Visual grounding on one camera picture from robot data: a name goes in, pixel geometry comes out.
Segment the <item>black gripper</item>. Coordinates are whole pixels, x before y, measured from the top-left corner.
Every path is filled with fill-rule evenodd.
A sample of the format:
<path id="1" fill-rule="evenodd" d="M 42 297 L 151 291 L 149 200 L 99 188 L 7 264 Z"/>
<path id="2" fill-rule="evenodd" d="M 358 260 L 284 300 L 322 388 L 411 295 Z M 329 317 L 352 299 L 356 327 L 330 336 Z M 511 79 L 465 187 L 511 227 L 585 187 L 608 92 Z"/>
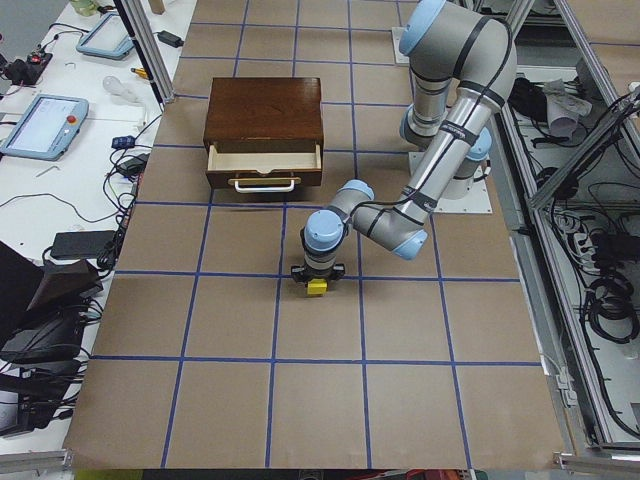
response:
<path id="1" fill-rule="evenodd" d="M 306 286 L 312 279 L 326 279 L 329 288 L 340 281 L 345 275 L 346 267 L 343 263 L 337 263 L 329 268 L 315 269 L 304 264 L 302 266 L 293 265 L 290 268 L 291 278 L 298 285 Z"/>

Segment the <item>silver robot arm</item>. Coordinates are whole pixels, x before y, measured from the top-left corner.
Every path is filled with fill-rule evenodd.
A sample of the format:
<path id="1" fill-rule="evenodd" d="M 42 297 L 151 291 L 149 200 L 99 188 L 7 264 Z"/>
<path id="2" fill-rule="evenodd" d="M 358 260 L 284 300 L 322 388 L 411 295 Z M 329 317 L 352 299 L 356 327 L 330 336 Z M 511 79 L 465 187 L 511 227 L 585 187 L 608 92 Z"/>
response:
<path id="1" fill-rule="evenodd" d="M 414 259 L 427 239 L 425 222 L 516 78 L 511 26 L 448 1 L 417 4 L 399 51 L 414 81 L 399 132 L 422 148 L 420 163 L 394 202 L 378 201 L 369 185 L 350 180 L 311 214 L 300 232 L 304 261 L 290 270 L 297 283 L 340 279 L 345 267 L 337 263 L 337 252 L 352 231 L 404 260 Z"/>

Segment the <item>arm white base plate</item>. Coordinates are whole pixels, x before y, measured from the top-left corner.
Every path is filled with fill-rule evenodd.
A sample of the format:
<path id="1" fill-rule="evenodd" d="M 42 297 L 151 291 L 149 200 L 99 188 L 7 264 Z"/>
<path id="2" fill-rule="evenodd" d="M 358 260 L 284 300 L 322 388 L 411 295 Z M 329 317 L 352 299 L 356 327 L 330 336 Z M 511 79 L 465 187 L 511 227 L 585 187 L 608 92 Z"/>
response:
<path id="1" fill-rule="evenodd" d="M 493 209 L 486 186 L 482 179 L 485 171 L 483 163 L 489 154 L 468 155 L 460 165 L 454 178 L 449 182 L 435 208 L 442 214 L 492 214 Z"/>
<path id="2" fill-rule="evenodd" d="M 406 27 L 392 27 L 391 36 L 395 63 L 408 65 L 410 63 L 409 56 L 415 48 L 414 35 L 407 32 Z"/>

